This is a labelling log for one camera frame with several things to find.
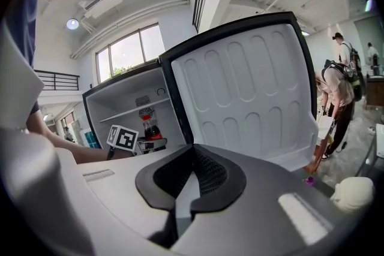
refrigerator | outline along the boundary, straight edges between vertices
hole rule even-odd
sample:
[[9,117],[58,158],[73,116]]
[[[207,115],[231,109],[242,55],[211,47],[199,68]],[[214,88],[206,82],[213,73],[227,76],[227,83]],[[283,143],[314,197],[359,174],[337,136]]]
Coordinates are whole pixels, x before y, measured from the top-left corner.
[[83,94],[101,148],[112,125],[144,135],[149,114],[166,148],[205,144],[293,171],[317,138],[316,86],[293,13],[219,26]]

hand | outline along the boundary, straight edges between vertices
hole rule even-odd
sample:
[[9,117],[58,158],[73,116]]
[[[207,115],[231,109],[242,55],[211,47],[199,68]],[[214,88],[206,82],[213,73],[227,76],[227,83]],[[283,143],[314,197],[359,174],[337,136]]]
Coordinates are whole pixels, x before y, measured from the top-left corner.
[[122,150],[122,149],[115,149],[115,154],[112,157],[112,160],[116,159],[124,159],[124,158],[131,158],[133,157],[133,153],[129,152],[127,150]]

soda bottle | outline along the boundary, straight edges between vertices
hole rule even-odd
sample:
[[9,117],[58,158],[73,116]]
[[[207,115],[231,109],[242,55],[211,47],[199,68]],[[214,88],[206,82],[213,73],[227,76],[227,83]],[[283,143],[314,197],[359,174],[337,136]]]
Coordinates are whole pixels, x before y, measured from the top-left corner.
[[156,125],[151,125],[151,122],[149,121],[149,115],[144,115],[142,117],[143,123],[144,123],[144,135],[145,140],[151,141],[151,140],[158,140],[163,138],[161,135],[160,129]]

shelf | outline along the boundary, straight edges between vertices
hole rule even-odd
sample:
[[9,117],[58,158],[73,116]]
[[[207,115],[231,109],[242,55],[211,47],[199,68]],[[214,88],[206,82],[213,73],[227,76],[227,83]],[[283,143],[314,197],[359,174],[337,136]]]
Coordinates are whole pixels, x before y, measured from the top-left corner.
[[146,104],[146,105],[140,106],[138,108],[135,108],[135,109],[132,109],[132,110],[128,110],[128,111],[119,113],[118,115],[114,115],[114,116],[111,116],[111,117],[106,118],[106,119],[102,119],[101,121],[99,121],[99,123],[103,123],[103,122],[109,121],[110,119],[116,119],[116,118],[118,118],[120,116],[127,115],[129,113],[132,113],[132,112],[135,112],[135,111],[139,111],[141,109],[148,108],[148,107],[151,107],[151,106],[154,106],[154,105],[157,105],[157,104],[161,104],[161,103],[163,103],[165,101],[168,101],[168,100],[170,100],[169,97],[165,98],[163,100],[155,101],[154,103]]

pink object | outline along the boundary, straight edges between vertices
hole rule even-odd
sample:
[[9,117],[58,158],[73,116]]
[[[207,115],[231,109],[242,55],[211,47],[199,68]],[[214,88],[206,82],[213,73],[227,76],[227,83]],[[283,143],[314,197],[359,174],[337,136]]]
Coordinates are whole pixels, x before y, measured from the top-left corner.
[[310,177],[304,179],[304,182],[305,182],[307,185],[313,186],[313,185],[314,185],[314,178],[310,176]]

